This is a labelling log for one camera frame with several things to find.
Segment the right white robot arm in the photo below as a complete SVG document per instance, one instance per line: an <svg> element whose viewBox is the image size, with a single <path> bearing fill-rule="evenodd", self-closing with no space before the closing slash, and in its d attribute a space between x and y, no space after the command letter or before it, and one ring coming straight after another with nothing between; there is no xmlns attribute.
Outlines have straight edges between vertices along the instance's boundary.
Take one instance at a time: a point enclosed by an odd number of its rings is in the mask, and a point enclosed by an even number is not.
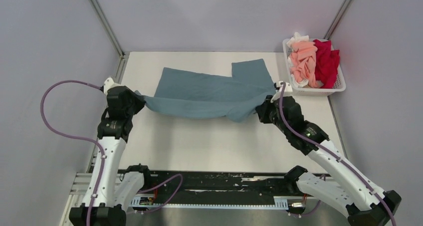
<svg viewBox="0 0 423 226"><path fill-rule="evenodd" d="M326 182L307 169L296 166L286 174L288 193L312 195L345 216L352 226L396 225L395 213L402 201L394 190L385 191L361 173L335 147L318 125L307 121L293 97L257 106L259 120L275 125L289 144L320 165L337 183Z"/></svg>

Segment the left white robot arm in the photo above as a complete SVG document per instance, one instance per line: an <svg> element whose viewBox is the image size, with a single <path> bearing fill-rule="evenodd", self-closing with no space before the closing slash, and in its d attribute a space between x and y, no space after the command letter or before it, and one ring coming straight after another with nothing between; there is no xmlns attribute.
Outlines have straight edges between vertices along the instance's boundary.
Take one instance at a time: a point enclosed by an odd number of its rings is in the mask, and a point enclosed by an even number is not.
<svg viewBox="0 0 423 226"><path fill-rule="evenodd" d="M88 189L81 205L69 212L74 226L124 226L129 203L137 193L152 188L148 167L129 166L123 181L116 186L117 173L123 152L133 128L133 116L145 106L142 95L126 86L104 86L107 108L97 127L99 155Z"/></svg>

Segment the blue-grey t shirt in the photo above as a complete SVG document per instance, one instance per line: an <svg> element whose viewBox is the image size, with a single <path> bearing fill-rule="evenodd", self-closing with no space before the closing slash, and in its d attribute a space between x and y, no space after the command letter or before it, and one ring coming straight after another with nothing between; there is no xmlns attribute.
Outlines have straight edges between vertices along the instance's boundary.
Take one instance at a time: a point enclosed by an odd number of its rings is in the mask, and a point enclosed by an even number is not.
<svg viewBox="0 0 423 226"><path fill-rule="evenodd" d="M263 59L231 66L230 77L165 67L154 96L144 96L146 106L175 117L243 122L276 90Z"/></svg>

